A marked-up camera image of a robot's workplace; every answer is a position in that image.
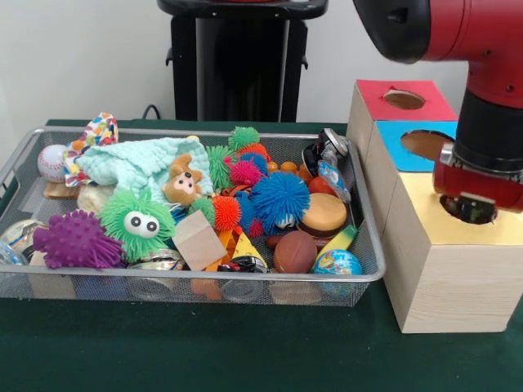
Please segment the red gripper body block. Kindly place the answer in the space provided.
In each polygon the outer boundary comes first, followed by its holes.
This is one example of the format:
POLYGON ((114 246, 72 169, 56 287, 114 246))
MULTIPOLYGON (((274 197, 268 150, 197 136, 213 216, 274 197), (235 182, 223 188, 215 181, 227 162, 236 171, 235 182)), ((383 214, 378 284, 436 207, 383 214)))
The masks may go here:
POLYGON ((454 155, 443 145, 435 161, 433 186, 437 193, 488 203, 510 212, 522 212, 522 173, 484 172, 454 155))

